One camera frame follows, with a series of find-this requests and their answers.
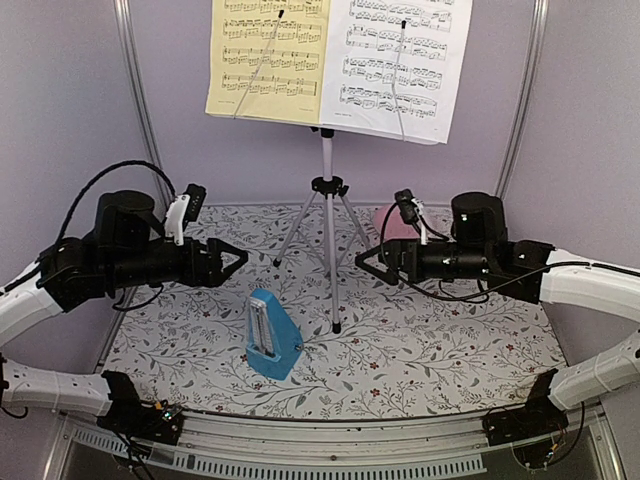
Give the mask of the yellow sheet music page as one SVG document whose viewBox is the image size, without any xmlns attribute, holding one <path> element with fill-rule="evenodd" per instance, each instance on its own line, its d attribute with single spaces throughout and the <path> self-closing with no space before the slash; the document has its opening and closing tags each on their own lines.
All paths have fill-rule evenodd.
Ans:
<svg viewBox="0 0 640 480">
<path fill-rule="evenodd" d="M 212 3 L 205 112 L 317 126 L 331 3 Z"/>
</svg>

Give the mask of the white sheet music page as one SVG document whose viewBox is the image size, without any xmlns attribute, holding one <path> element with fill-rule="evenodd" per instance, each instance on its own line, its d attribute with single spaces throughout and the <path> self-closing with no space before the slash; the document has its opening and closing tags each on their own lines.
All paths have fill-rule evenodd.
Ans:
<svg viewBox="0 0 640 480">
<path fill-rule="evenodd" d="M 427 145 L 449 139 L 470 1 L 334 1 L 320 123 Z"/>
</svg>

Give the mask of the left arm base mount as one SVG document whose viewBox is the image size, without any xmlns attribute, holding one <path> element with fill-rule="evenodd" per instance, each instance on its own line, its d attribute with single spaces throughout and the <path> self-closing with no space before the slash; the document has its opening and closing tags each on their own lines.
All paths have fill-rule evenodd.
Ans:
<svg viewBox="0 0 640 480">
<path fill-rule="evenodd" d="M 176 446 L 184 424 L 183 407 L 168 400 L 141 400 L 131 379 L 122 372 L 103 371 L 111 401 L 98 416 L 98 427 L 124 437 Z"/>
</svg>

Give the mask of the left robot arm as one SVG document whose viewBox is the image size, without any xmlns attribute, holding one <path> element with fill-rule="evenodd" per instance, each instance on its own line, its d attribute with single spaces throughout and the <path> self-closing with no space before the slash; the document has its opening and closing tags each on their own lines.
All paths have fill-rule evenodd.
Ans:
<svg viewBox="0 0 640 480">
<path fill-rule="evenodd" d="M 84 303 L 113 298 L 118 290 L 174 282 L 219 287 L 248 261 L 245 250 L 222 240 L 200 242 L 184 234 L 197 219 L 204 188 L 190 185 L 164 220 L 153 198 L 120 190 L 100 196 L 93 229 L 82 238 L 65 236 L 41 252 L 22 274 L 1 289 L 1 341 L 8 343 L 40 322 Z M 64 374 L 31 369 L 2 359 L 1 405 L 40 407 L 107 417 L 128 434 L 148 426 L 148 413 L 168 419 L 165 407 L 140 400 L 121 372 Z"/>
</svg>

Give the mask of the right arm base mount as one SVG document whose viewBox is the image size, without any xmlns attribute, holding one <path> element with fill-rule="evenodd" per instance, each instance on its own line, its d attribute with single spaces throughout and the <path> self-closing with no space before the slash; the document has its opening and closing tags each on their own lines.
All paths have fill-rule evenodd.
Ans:
<svg viewBox="0 0 640 480">
<path fill-rule="evenodd" d="M 566 428 L 567 415 L 550 400 L 550 385 L 556 368 L 539 375 L 525 403 L 513 409 L 491 410 L 482 417 L 490 446 L 534 438 Z"/>
</svg>

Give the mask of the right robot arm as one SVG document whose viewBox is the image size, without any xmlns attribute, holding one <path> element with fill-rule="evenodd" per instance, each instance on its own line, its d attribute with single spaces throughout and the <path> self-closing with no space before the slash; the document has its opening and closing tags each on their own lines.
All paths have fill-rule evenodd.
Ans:
<svg viewBox="0 0 640 480">
<path fill-rule="evenodd" d="M 417 239 L 381 239 L 357 256 L 356 265 L 381 281 L 419 291 L 426 280 L 476 280 L 481 296 L 498 293 L 531 304 L 566 304 L 633 321 L 639 319 L 639 272 L 574 255 L 539 241 L 511 241 L 500 198 L 467 192 L 451 201 L 449 235 L 433 230 L 420 202 L 408 189 L 395 195 L 394 208 Z M 539 375 L 517 415 L 517 427 L 537 436 L 552 424 L 556 410 L 615 391 L 639 379 L 639 335 L 576 365 Z"/>
</svg>

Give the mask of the lilac music stand with tripod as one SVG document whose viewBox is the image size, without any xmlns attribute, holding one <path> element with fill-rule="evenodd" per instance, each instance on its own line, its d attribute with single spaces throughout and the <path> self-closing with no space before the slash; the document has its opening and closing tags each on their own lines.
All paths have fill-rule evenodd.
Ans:
<svg viewBox="0 0 640 480">
<path fill-rule="evenodd" d="M 289 228 L 288 233 L 280 247 L 272 265 L 278 268 L 284 256 L 293 241 L 294 237 L 298 235 L 303 238 L 311 250 L 311 252 L 320 260 L 322 267 L 324 268 L 324 276 L 329 278 L 330 284 L 330 299 L 331 299 L 331 329 L 334 334 L 339 334 L 342 331 L 342 321 L 340 317 L 340 305 L 339 305 L 339 280 L 338 269 L 342 261 L 346 257 L 346 253 L 339 254 L 338 246 L 336 243 L 336 217 L 335 207 L 338 203 L 341 203 L 346 213 L 351 220 L 355 232 L 347 242 L 347 247 L 350 247 L 356 238 L 360 238 L 363 245 L 367 249 L 371 249 L 371 244 L 368 235 L 358 220 L 352 203 L 349 201 L 347 194 L 349 186 L 344 183 L 341 177 L 338 177 L 333 172 L 333 138 L 335 131 L 329 128 L 311 126 L 310 130 L 313 133 L 317 133 L 321 139 L 322 145 L 322 174 L 311 180 L 311 190 L 297 217 L 293 221 L 292 226 Z M 314 203 L 315 199 L 321 196 L 323 199 L 323 234 L 322 245 L 324 247 L 324 254 L 320 255 L 316 247 L 307 240 L 300 231 L 301 225 L 308 210 Z"/>
</svg>

